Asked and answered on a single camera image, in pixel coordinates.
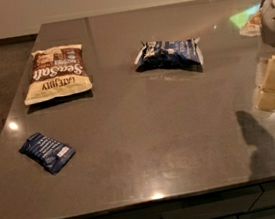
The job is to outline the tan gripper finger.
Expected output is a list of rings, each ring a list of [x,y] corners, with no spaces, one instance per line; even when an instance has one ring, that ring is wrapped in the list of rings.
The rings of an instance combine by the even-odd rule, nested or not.
[[[266,112],[275,112],[275,90],[265,90],[261,87],[254,92],[254,107]]]

